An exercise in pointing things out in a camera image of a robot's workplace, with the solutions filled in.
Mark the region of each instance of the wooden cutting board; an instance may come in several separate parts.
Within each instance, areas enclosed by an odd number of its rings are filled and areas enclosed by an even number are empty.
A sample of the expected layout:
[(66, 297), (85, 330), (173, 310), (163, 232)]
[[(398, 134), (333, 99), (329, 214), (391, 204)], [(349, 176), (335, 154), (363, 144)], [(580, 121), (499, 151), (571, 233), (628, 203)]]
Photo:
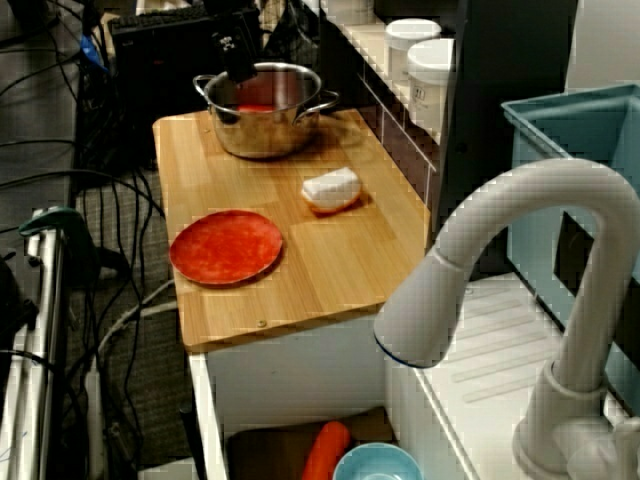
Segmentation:
[[(303, 151), (267, 161), (226, 153), (207, 112), (163, 118), (154, 136), (169, 243), (223, 209), (260, 213), (284, 240), (266, 274), (231, 288), (203, 287), (174, 270), (189, 352), (375, 312), (424, 256), (429, 211), (355, 110), (322, 116)], [(316, 216), (302, 182), (345, 166), (362, 180), (362, 198)]]

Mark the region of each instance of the red plate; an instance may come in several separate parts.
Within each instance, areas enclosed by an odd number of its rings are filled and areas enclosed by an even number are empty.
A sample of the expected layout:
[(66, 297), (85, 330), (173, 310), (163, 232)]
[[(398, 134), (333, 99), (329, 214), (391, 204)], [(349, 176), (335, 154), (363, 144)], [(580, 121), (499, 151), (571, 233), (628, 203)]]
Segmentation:
[(281, 248), (282, 235), (271, 221), (253, 212), (226, 210), (180, 232), (169, 259), (189, 280), (227, 285), (262, 272), (275, 262)]

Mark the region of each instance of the faucet spout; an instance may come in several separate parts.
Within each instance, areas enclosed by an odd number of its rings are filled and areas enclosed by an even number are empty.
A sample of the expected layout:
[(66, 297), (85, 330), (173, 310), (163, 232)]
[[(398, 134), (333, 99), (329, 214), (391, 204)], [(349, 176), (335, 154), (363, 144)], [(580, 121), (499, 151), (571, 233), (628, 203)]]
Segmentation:
[[(561, 205), (589, 210), (598, 231), (562, 346), (545, 366), (514, 436), (516, 459), (538, 480), (567, 478), (567, 452), (595, 435), (593, 429), (581, 439), (558, 432), (582, 418), (605, 421), (604, 369), (640, 249), (640, 199), (624, 177), (579, 159), (540, 161), (496, 177), (453, 212), (374, 324), (378, 344), (394, 359), (436, 365), (451, 344), (465, 286), (483, 249), (520, 216)], [(565, 437), (568, 443), (558, 442)]]

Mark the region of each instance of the stainless steel pot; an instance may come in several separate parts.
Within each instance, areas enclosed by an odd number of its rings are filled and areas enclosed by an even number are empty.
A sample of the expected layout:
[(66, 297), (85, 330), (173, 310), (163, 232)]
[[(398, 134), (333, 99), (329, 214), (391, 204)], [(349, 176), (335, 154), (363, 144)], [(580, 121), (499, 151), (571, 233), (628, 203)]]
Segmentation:
[[(247, 158), (278, 157), (302, 148), (315, 134), (320, 110), (336, 105), (339, 95), (322, 90), (320, 77), (308, 68), (287, 63), (255, 67), (258, 75), (240, 84), (226, 72), (193, 79), (209, 105), (220, 143), (229, 153)], [(323, 96), (331, 98), (322, 103)], [(241, 105), (273, 110), (239, 112)]]

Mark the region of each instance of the blue bowl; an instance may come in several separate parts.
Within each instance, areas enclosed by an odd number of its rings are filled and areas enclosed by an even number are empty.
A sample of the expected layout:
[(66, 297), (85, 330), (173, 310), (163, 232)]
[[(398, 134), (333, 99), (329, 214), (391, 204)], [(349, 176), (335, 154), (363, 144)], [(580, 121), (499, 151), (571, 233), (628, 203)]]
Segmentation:
[(333, 480), (424, 480), (416, 461), (388, 443), (366, 443), (348, 452)]

